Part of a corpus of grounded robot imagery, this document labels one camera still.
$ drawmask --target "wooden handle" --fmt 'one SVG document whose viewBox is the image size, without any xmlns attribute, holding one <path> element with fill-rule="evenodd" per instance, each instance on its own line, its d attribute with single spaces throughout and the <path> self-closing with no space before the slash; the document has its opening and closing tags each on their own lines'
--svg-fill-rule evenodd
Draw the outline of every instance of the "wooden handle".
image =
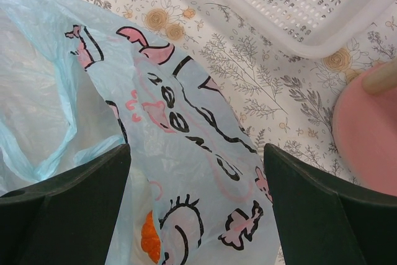
<svg viewBox="0 0 397 265">
<path fill-rule="evenodd" d="M 367 75 L 362 80 L 362 87 L 373 96 L 397 87 L 397 58 Z"/>
</svg>

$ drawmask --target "tabletop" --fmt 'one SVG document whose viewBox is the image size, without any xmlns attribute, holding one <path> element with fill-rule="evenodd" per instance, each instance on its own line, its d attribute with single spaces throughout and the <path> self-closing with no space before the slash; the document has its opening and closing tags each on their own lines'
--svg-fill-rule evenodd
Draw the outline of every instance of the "tabletop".
<svg viewBox="0 0 397 265">
<path fill-rule="evenodd" d="M 212 74 L 259 154 L 271 142 L 359 184 L 332 139 L 332 112 L 338 95 L 355 77 L 395 58 L 397 1 L 322 60 L 282 53 L 221 0 L 84 1 L 145 27 L 193 56 Z M 280 251 L 276 264 L 283 263 Z"/>
</svg>

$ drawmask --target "plastic bag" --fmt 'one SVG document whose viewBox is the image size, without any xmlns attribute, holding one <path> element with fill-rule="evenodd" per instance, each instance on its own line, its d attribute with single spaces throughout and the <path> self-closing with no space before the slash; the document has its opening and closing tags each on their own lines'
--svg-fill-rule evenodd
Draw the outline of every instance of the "plastic bag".
<svg viewBox="0 0 397 265">
<path fill-rule="evenodd" d="M 274 264 L 279 239 L 261 159 L 201 66 L 80 0 L 0 4 L 47 60 L 86 71 L 131 147 L 107 264 L 153 264 L 140 245 L 151 210 L 158 264 Z"/>
</svg>

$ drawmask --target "floral pattern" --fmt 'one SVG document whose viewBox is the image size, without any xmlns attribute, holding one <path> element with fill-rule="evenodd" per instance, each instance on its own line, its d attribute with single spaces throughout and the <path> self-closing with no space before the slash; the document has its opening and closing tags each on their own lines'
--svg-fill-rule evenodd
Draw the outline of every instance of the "floral pattern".
<svg viewBox="0 0 397 265">
<path fill-rule="evenodd" d="M 194 57 L 211 74 L 259 154 L 271 142 L 323 171 L 359 183 L 333 142 L 332 113 L 347 84 L 396 57 L 397 2 L 337 53 L 307 60 L 282 53 L 221 0 L 84 1 L 146 27 Z M 261 175 L 257 183 L 267 192 Z M 277 264 L 283 263 L 280 251 Z"/>
</svg>

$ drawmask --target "table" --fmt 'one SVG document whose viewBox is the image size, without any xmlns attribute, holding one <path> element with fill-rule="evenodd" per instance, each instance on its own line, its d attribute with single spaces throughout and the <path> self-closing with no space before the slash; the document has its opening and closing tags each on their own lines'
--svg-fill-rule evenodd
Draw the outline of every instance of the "table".
<svg viewBox="0 0 397 265">
<path fill-rule="evenodd" d="M 397 1 L 365 32 L 322 60 L 283 54 L 220 0 L 85 1 L 146 27 L 193 56 L 212 74 L 261 155 L 271 142 L 359 183 L 333 142 L 332 110 L 356 76 L 396 56 Z M 281 251 L 276 264 L 283 264 Z"/>
</svg>

